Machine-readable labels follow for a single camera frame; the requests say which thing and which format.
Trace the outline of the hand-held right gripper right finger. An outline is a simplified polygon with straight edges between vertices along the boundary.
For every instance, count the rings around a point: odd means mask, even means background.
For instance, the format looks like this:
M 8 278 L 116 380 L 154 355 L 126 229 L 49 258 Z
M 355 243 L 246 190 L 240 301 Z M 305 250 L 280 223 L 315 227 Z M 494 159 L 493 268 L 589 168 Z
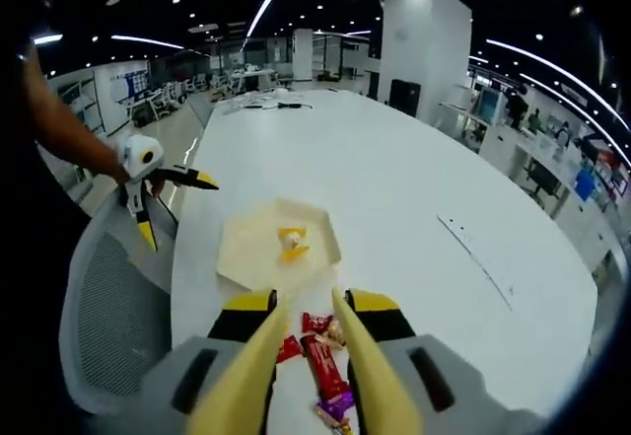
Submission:
M 346 290 L 343 333 L 360 433 L 525 433 L 525 411 L 491 397 L 478 370 L 416 334 L 389 297 Z

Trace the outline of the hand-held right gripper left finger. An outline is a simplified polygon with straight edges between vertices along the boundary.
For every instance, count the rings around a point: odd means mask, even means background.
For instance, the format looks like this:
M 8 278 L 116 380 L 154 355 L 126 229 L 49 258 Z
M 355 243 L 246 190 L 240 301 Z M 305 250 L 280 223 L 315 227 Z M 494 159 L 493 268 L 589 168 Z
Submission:
M 264 434 L 282 342 L 277 292 L 230 300 L 205 336 L 173 349 L 143 380 L 142 434 Z

